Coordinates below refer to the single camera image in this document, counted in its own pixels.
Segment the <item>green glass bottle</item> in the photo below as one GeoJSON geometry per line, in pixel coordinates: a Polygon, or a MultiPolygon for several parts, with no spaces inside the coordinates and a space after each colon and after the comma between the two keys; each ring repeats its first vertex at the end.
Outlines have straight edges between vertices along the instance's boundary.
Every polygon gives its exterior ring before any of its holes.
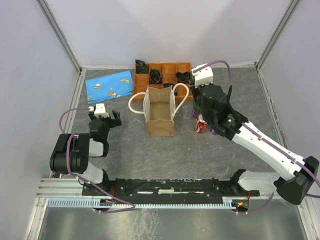
{"type": "Polygon", "coordinates": [[[200,104],[198,102],[196,102],[194,99],[192,100],[192,104],[193,104],[193,108],[194,110],[200,114],[201,113],[201,109],[200,109],[200,104]]]}

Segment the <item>red soda can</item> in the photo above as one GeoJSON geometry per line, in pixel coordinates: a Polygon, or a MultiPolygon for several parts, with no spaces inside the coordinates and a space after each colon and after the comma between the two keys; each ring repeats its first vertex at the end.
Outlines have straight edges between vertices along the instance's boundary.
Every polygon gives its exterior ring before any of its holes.
{"type": "Polygon", "coordinates": [[[196,133],[202,134],[207,130],[208,123],[204,120],[202,114],[199,114],[195,121],[194,130],[196,133]]]}

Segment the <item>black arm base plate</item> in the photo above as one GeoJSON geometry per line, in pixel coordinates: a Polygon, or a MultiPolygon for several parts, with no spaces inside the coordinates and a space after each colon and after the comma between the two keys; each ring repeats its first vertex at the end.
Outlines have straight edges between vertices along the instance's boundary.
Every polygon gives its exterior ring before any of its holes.
{"type": "Polygon", "coordinates": [[[234,179],[123,179],[98,185],[116,197],[116,203],[134,205],[221,204],[224,197],[258,197],[258,190],[247,191],[234,179]]]}

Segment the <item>purple soda can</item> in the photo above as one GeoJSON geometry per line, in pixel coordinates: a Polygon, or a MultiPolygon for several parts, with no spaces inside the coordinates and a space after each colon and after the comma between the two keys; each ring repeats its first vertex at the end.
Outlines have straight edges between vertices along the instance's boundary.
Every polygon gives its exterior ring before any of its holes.
{"type": "Polygon", "coordinates": [[[194,119],[197,119],[197,117],[198,117],[198,112],[193,108],[192,109],[192,117],[194,118],[194,119]]]}
{"type": "Polygon", "coordinates": [[[210,127],[210,132],[213,134],[213,135],[219,135],[219,133],[214,130],[212,127],[210,127]]]}

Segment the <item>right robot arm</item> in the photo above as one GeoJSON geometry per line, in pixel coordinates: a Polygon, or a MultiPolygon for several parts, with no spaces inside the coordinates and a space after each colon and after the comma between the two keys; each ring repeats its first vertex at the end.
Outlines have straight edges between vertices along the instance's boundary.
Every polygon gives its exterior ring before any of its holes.
{"type": "Polygon", "coordinates": [[[293,153],[262,133],[231,106],[231,88],[224,93],[213,83],[191,80],[190,90],[203,120],[218,135],[246,148],[275,170],[275,173],[244,171],[229,183],[231,193],[240,196],[251,190],[277,192],[287,202],[300,205],[313,183],[320,182],[316,177],[319,160],[293,153]]]}

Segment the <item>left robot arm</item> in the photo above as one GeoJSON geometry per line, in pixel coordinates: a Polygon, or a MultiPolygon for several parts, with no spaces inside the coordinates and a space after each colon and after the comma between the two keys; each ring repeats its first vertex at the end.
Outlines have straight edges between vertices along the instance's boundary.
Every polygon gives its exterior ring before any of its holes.
{"type": "Polygon", "coordinates": [[[108,135],[112,128],[122,125],[121,115],[112,111],[90,111],[89,132],[71,136],[69,133],[59,135],[50,157],[52,172],[73,175],[83,181],[85,190],[95,190],[99,195],[106,195],[111,189],[109,177],[104,169],[95,167],[89,158],[106,157],[109,152],[108,135]]]}

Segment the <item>brown canvas bag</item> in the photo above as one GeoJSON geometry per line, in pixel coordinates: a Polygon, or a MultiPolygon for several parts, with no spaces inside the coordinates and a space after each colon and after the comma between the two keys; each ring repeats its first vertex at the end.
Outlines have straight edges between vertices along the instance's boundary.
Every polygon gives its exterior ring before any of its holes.
{"type": "Polygon", "coordinates": [[[138,92],[129,99],[128,108],[135,114],[144,115],[149,137],[170,137],[174,135],[175,115],[187,100],[189,92],[189,87],[184,83],[163,89],[148,87],[145,92],[138,92]],[[179,105],[176,105],[175,90],[178,87],[185,88],[186,93],[179,105]],[[132,101],[138,96],[143,96],[142,111],[137,111],[131,106],[132,101]]]}

